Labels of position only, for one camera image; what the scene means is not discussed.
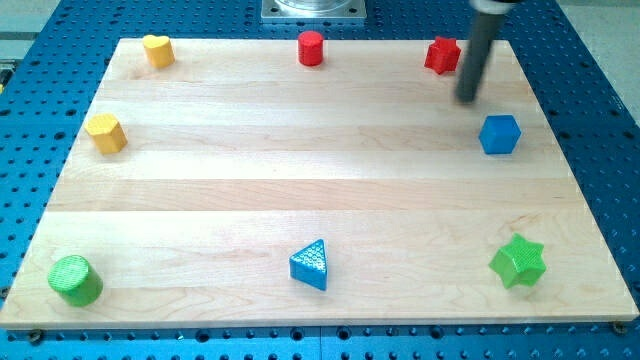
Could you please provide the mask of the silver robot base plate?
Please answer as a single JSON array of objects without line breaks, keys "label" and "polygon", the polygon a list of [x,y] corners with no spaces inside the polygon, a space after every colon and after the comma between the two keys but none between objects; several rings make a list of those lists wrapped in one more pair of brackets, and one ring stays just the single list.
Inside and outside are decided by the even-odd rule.
[{"label": "silver robot base plate", "polygon": [[285,21],[367,18],[365,0],[262,0],[263,20]]}]

